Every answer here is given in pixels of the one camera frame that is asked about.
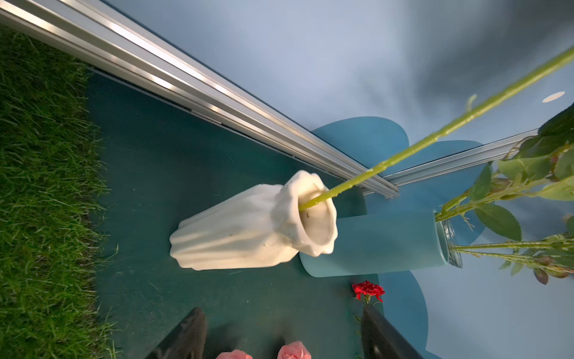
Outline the peach rose single stem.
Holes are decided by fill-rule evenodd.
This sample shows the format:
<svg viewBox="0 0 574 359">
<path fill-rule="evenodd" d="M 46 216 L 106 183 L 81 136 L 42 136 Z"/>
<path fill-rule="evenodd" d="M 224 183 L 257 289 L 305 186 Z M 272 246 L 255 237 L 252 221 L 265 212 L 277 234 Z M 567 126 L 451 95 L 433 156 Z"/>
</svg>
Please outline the peach rose single stem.
<svg viewBox="0 0 574 359">
<path fill-rule="evenodd" d="M 253 357 L 239 349 L 235 349 L 231 352 L 222 352 L 216 359 L 253 359 Z"/>
</svg>

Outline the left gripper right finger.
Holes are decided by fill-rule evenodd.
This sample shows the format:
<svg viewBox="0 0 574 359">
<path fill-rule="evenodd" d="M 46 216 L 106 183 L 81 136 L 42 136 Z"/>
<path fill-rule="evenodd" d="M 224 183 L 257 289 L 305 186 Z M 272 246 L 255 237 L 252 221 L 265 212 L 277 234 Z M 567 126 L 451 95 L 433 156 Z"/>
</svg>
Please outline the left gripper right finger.
<svg viewBox="0 0 574 359">
<path fill-rule="evenodd" d="M 373 305 L 364 305 L 360 335 L 366 359 L 423 359 Z"/>
</svg>

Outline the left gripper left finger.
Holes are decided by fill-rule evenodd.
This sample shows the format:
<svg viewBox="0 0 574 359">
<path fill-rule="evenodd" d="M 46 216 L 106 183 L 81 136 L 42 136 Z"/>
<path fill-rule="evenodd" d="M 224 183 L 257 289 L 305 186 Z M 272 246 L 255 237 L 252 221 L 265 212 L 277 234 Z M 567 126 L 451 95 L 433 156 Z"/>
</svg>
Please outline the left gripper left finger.
<svg viewBox="0 0 574 359">
<path fill-rule="evenodd" d="M 207 329 L 204 312 L 194 308 L 146 358 L 202 358 Z"/>
</svg>

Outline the red carnation flower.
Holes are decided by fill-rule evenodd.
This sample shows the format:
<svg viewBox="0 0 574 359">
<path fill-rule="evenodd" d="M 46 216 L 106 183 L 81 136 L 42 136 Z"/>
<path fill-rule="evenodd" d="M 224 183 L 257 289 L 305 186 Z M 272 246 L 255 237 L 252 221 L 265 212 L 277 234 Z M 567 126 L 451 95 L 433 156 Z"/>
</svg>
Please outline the red carnation flower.
<svg viewBox="0 0 574 359">
<path fill-rule="evenodd" d="M 384 314 L 380 311 L 381 286 L 364 281 L 351 286 L 357 300 L 363 305 L 360 322 L 360 338 L 365 358 L 387 358 L 383 343 L 382 322 Z"/>
</svg>

